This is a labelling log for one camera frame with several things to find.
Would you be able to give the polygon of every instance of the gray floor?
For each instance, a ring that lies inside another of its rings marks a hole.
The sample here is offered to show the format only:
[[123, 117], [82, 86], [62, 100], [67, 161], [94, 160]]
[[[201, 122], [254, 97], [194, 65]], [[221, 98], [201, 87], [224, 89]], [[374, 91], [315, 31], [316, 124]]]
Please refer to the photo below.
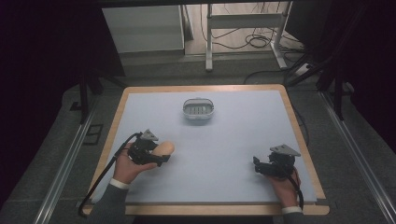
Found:
[[[120, 80], [130, 86], [243, 84], [250, 73], [278, 70], [272, 53], [216, 55], [212, 73], [205, 71], [203, 56], [159, 54], [121, 57], [127, 77]], [[267, 72], [251, 77], [247, 84], [281, 83], [282, 80], [282, 73]], [[309, 136], [308, 149], [331, 208], [327, 216], [307, 217], [307, 223], [388, 223], [315, 90], [315, 81], [316, 78], [311, 77], [290, 89], [291, 102], [304, 117], [309, 134], [303, 127], [302, 130], [305, 137]], [[67, 181], [49, 223], [84, 223], [84, 219], [78, 216], [77, 204], [88, 191], [122, 94], [122, 89], [113, 83], [104, 79], [102, 83], [105, 91], [99, 96], [92, 118], [92, 124], [104, 125], [99, 143], [81, 146], [70, 175], [65, 176]], [[64, 94], [58, 118], [28, 171], [5, 203], [0, 223], [32, 223], [35, 220], [78, 131], [80, 114], [69, 110], [78, 99], [77, 87]], [[393, 168], [396, 156], [355, 110], [347, 96], [344, 97], [343, 112], [366, 160], [395, 201]], [[86, 137], [85, 141], [91, 142], [91, 138]], [[282, 223], [282, 218], [275, 217], [274, 222]]]

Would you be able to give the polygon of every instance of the table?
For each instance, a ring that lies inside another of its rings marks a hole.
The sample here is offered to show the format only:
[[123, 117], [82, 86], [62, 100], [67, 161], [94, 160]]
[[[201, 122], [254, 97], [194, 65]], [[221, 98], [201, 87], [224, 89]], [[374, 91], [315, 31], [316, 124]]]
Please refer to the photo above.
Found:
[[[239, 91], [278, 91], [285, 106], [287, 116], [290, 120], [292, 131], [302, 154], [309, 177], [312, 181], [314, 192], [317, 197], [315, 203], [305, 203], [304, 213], [307, 215], [326, 215], [329, 213], [329, 206], [325, 204], [326, 197], [318, 180], [315, 167], [306, 148], [303, 135], [298, 122], [293, 114], [289, 97], [281, 85], [231, 85], [231, 86], [173, 86], [173, 87], [133, 87], [125, 89], [115, 118], [113, 120], [106, 144], [99, 160], [92, 183], [106, 166], [110, 149], [115, 141], [120, 120], [125, 109], [130, 93], [151, 93], [151, 92], [239, 92]], [[85, 213], [90, 213], [92, 205], [84, 207]], [[280, 206], [277, 203], [158, 203], [158, 204], [127, 204], [127, 215], [184, 215], [184, 216], [273, 216], [280, 215]]]

